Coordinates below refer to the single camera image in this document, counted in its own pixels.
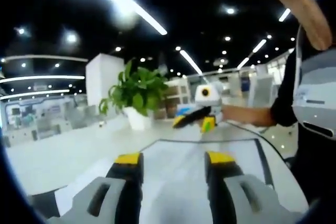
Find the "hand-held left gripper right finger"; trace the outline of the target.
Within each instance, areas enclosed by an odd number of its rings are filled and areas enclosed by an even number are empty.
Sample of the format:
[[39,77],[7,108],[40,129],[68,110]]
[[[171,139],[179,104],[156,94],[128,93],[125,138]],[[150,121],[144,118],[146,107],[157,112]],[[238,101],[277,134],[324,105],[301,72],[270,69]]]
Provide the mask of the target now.
[[283,207],[271,187],[245,175],[228,154],[205,152],[205,180],[213,223],[297,223],[303,216]]

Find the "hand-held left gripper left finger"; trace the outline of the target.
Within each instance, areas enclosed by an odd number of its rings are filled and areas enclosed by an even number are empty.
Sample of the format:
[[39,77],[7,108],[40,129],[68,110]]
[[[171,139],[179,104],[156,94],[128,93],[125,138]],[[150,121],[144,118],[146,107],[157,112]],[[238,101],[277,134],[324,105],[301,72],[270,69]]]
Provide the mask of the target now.
[[144,157],[102,160],[55,192],[59,217],[50,223],[139,223]]

